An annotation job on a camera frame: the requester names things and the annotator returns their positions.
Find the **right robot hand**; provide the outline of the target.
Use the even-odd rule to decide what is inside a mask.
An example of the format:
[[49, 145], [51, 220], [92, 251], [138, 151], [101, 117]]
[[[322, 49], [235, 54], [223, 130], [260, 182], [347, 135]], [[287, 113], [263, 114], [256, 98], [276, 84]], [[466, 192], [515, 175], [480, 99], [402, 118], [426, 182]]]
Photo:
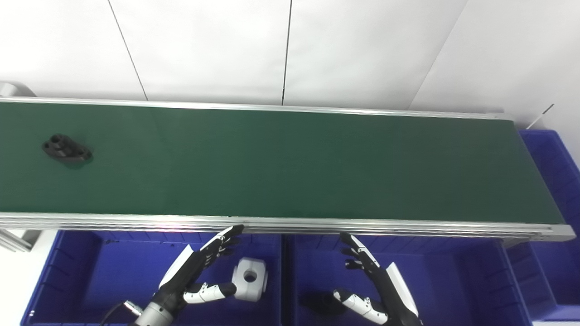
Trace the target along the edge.
[[340, 241], [346, 244], [342, 254], [346, 269], [360, 269], [375, 286], [380, 301], [360, 296], [352, 291], [337, 288], [332, 295], [344, 307], [365, 319], [382, 326], [422, 326], [414, 298], [396, 263], [384, 268], [375, 256], [354, 235], [341, 232]]

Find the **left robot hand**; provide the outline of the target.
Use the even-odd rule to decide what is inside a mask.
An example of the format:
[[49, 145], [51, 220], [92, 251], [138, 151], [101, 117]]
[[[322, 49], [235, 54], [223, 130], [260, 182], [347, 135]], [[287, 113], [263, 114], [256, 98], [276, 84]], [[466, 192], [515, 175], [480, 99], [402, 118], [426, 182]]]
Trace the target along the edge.
[[217, 258], [233, 253], [232, 246], [240, 243], [244, 225], [232, 225], [207, 241], [199, 250], [187, 245], [160, 282], [152, 302], [176, 317], [186, 305], [218, 301], [234, 295], [234, 283], [197, 283], [202, 272]]

